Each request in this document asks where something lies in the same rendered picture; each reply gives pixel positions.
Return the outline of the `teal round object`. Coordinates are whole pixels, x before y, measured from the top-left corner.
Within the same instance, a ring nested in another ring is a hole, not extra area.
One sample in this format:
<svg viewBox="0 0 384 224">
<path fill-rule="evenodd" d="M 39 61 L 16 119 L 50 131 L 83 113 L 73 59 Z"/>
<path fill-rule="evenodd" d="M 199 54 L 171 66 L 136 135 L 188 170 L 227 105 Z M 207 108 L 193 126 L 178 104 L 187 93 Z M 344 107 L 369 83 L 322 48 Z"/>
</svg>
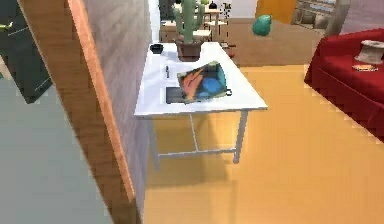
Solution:
<svg viewBox="0 0 384 224">
<path fill-rule="evenodd" d="M 252 31 L 255 35 L 258 36 L 267 36 L 271 30 L 272 16 L 270 14 L 265 14 L 259 16 L 252 27 Z"/>
</svg>

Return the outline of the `green cactus in brown pot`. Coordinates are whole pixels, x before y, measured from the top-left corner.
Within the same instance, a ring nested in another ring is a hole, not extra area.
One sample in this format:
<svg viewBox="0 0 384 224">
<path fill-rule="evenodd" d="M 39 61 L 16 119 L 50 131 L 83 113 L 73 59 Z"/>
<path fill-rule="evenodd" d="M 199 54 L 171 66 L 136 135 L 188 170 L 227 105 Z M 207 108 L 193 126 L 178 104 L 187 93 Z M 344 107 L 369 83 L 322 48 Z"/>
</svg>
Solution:
<svg viewBox="0 0 384 224">
<path fill-rule="evenodd" d="M 174 7 L 176 28 L 183 39 L 176 39 L 178 58 L 182 62 L 195 62 L 200 58 L 201 45 L 203 42 L 193 37 L 197 31 L 205 13 L 205 6 L 197 3 L 196 0 L 180 0 L 181 7 Z"/>
</svg>

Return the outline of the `brown wooden door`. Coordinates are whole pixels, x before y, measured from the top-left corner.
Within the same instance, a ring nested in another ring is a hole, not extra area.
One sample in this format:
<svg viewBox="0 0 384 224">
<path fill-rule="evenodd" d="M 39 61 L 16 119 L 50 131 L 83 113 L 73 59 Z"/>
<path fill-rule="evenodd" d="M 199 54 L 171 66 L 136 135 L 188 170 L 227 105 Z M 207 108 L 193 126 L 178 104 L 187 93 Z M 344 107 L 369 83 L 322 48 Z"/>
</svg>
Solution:
<svg viewBox="0 0 384 224">
<path fill-rule="evenodd" d="M 83 0 L 17 0 L 114 224 L 142 224 Z"/>
</svg>

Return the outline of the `white table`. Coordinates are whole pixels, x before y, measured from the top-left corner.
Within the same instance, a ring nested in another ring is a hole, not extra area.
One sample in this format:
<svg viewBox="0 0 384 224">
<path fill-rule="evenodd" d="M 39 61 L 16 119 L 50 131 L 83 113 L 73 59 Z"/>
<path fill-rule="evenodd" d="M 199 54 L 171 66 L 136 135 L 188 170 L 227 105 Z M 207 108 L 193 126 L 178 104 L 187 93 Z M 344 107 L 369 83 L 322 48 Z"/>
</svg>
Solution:
<svg viewBox="0 0 384 224">
<path fill-rule="evenodd" d="M 203 66 L 212 61 L 221 64 L 226 75 L 227 87 L 232 90 L 231 96 L 213 98 L 207 101 L 184 103 L 166 103 L 166 88 L 178 87 L 177 74 Z M 166 78 L 165 66 L 169 67 L 169 78 Z M 141 79 L 134 116 L 143 120 L 149 130 L 150 149 L 155 166 L 159 160 L 167 157 L 157 150 L 156 134 L 153 120 L 160 116 L 187 115 L 239 112 L 240 120 L 237 138 L 232 148 L 226 148 L 226 153 L 234 155 L 233 162 L 238 163 L 243 145 L 248 113 L 268 108 L 265 101 L 251 86 L 239 68 L 230 59 L 221 45 L 217 42 L 205 42 L 201 46 L 200 59 L 196 62 L 182 62 L 178 58 L 177 46 L 165 43 L 161 54 L 147 54 L 144 73 Z"/>
</svg>

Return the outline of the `open laptop with colourful screen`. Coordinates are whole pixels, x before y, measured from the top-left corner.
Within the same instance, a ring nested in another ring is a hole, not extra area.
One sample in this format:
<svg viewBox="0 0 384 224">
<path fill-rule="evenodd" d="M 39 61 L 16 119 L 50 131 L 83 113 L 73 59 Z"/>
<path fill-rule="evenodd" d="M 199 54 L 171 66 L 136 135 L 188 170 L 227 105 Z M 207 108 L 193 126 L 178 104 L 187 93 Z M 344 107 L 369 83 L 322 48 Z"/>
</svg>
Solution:
<svg viewBox="0 0 384 224">
<path fill-rule="evenodd" d="M 227 87 L 224 70 L 217 61 L 179 72 L 177 80 L 178 87 L 166 88 L 167 104 L 190 104 L 232 95 L 232 90 Z"/>
</svg>

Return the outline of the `dark green cabinet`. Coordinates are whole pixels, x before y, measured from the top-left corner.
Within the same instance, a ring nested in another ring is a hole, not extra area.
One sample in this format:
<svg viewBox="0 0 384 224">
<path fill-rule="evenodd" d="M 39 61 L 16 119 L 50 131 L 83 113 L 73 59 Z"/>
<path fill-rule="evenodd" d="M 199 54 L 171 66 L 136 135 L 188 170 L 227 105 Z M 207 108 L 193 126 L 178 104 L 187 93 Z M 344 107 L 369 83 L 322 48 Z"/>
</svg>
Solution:
<svg viewBox="0 0 384 224">
<path fill-rule="evenodd" d="M 17 0 L 0 0 L 0 56 L 27 104 L 52 85 Z"/>
</svg>

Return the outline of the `light wooden dining table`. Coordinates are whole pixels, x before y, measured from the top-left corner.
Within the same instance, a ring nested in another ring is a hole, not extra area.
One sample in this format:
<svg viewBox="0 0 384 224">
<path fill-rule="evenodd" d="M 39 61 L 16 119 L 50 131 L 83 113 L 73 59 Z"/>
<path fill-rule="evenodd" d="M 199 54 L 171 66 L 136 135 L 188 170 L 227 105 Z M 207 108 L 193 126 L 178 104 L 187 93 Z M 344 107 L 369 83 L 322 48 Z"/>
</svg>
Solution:
<svg viewBox="0 0 384 224">
<path fill-rule="evenodd" d="M 209 5 L 204 5 L 204 6 L 205 6 L 205 11 L 204 11 L 203 22 L 212 21 L 213 19 L 216 19 L 217 15 L 220 14 L 219 9 L 211 9 L 209 8 Z M 177 8 L 180 10 L 180 13 L 182 12 L 181 4 L 174 3 L 172 5 L 172 8 Z M 197 13 L 198 13 L 198 8 L 195 9 L 195 14 L 197 15 Z"/>
</svg>

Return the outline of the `orange flat object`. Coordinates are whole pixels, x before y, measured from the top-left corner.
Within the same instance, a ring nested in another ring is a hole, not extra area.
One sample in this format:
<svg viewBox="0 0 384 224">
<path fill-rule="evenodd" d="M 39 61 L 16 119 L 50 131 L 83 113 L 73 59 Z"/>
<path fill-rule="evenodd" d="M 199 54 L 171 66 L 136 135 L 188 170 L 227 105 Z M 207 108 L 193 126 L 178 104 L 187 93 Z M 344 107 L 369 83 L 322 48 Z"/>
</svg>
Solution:
<svg viewBox="0 0 384 224">
<path fill-rule="evenodd" d="M 359 71 L 359 72 L 374 72 L 374 71 L 378 70 L 377 67 L 375 67 L 373 65 L 369 65 L 369 64 L 353 65 L 352 68 L 356 71 Z"/>
</svg>

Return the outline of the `light wooden chair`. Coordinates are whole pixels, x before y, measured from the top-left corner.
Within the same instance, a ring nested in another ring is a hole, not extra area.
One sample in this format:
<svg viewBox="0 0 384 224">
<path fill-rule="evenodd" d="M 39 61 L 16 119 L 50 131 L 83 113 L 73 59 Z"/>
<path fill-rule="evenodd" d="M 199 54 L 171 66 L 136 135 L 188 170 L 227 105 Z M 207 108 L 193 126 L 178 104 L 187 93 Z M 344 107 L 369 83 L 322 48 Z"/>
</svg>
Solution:
<svg viewBox="0 0 384 224">
<path fill-rule="evenodd" d="M 223 40 L 221 33 L 226 25 L 227 22 L 221 20 L 205 22 L 202 29 L 193 32 L 193 36 L 203 41 L 220 42 Z"/>
</svg>

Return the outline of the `wooden shelf unit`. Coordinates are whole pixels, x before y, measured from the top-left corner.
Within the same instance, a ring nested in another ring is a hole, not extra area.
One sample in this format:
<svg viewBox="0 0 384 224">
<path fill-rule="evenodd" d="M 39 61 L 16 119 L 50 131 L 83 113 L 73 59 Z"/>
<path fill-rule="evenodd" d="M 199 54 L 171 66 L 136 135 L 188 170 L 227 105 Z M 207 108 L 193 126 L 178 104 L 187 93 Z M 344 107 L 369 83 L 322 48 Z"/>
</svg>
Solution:
<svg viewBox="0 0 384 224">
<path fill-rule="evenodd" d="M 332 0 L 296 0 L 292 24 L 325 30 L 335 7 Z"/>
</svg>

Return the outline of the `beige pillow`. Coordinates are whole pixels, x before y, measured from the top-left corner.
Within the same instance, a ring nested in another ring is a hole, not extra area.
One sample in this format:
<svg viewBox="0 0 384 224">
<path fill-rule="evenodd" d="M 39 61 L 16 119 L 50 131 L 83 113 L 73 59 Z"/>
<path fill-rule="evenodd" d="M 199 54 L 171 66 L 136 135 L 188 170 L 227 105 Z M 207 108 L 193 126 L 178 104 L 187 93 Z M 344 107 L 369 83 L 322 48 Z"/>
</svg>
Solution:
<svg viewBox="0 0 384 224">
<path fill-rule="evenodd" d="M 382 64 L 384 56 L 384 42 L 374 40 L 363 40 L 360 53 L 354 57 L 355 60 L 368 64 Z"/>
</svg>

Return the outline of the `red sofa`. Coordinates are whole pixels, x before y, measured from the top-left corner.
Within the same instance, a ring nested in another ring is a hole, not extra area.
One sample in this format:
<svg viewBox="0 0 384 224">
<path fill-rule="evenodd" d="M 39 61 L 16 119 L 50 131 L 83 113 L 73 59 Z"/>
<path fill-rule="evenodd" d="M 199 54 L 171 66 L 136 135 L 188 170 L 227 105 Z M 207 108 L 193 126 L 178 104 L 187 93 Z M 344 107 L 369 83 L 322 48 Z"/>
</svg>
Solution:
<svg viewBox="0 0 384 224">
<path fill-rule="evenodd" d="M 353 68 L 363 40 L 384 42 L 384 29 L 322 38 L 304 82 L 384 142 L 384 63 L 372 72 Z"/>
</svg>

